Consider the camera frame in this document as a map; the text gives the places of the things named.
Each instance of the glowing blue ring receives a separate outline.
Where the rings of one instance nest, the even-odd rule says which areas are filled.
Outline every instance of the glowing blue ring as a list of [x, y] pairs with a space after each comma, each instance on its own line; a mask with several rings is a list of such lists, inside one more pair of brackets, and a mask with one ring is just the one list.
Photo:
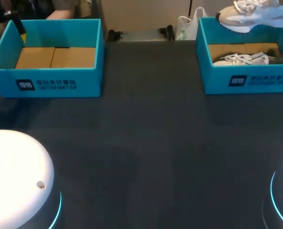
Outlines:
[[62, 195], [61, 195], [61, 192], [60, 192], [60, 204], [59, 204], [59, 209], [58, 209], [58, 212], [57, 212], [57, 215], [56, 215], [54, 221], [52, 222], [51, 226], [50, 226], [48, 229], [52, 229], [53, 226], [55, 226], [55, 223], [56, 223], [57, 218], [59, 217], [59, 214], [60, 214], [60, 211], [61, 211], [61, 205], [62, 205]]
[[271, 198], [272, 198], [272, 202], [273, 202], [273, 205], [275, 207], [275, 210], [277, 212], [277, 214], [279, 215], [279, 217], [283, 220], [283, 216], [280, 214], [278, 208], [276, 207], [276, 204], [275, 204], [275, 201], [274, 201], [274, 198], [273, 198], [273, 179], [274, 179], [274, 176], [275, 176], [275, 173], [273, 174], [273, 177], [272, 177], [272, 180], [271, 180]]

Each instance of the shoe box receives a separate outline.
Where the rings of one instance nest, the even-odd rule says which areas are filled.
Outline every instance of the shoe box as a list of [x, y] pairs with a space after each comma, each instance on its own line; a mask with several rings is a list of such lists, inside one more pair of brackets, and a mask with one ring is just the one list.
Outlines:
[[259, 25], [233, 32], [213, 17], [200, 18], [197, 56], [206, 94], [282, 93], [283, 64], [214, 66], [226, 53], [283, 55], [283, 28]]
[[23, 43], [10, 21], [0, 40], [0, 94], [99, 97], [104, 62], [100, 20], [28, 20]]

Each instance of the plastic bag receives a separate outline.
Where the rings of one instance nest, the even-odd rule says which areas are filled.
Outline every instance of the plastic bag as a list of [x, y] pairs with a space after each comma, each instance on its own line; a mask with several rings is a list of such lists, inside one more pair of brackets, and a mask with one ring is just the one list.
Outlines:
[[207, 17], [207, 13], [204, 8], [199, 7], [195, 10], [193, 19], [187, 18], [185, 16], [181, 16], [178, 18], [178, 27], [176, 31], [176, 40], [184, 41], [184, 40], [195, 40], [197, 37], [199, 18], [198, 10], [202, 10], [201, 17]]

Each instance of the white sneaker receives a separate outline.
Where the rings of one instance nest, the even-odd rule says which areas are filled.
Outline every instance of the white sneaker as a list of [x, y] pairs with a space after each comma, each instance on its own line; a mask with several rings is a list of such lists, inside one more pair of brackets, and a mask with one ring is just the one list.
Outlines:
[[237, 0], [217, 13], [218, 22], [235, 32], [247, 33], [257, 25], [283, 28], [283, 5], [279, 0]]
[[228, 55], [213, 63], [214, 66], [229, 66], [229, 65], [267, 65], [267, 64], [283, 64], [282, 58], [275, 58], [264, 54], [263, 52], [254, 55]]

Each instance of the black table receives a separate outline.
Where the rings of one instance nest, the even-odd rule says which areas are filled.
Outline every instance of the black table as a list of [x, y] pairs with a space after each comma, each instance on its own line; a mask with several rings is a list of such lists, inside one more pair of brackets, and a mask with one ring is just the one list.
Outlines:
[[259, 229], [283, 94], [205, 95], [194, 42], [105, 55], [101, 98], [0, 98], [0, 128], [49, 151], [66, 229]]

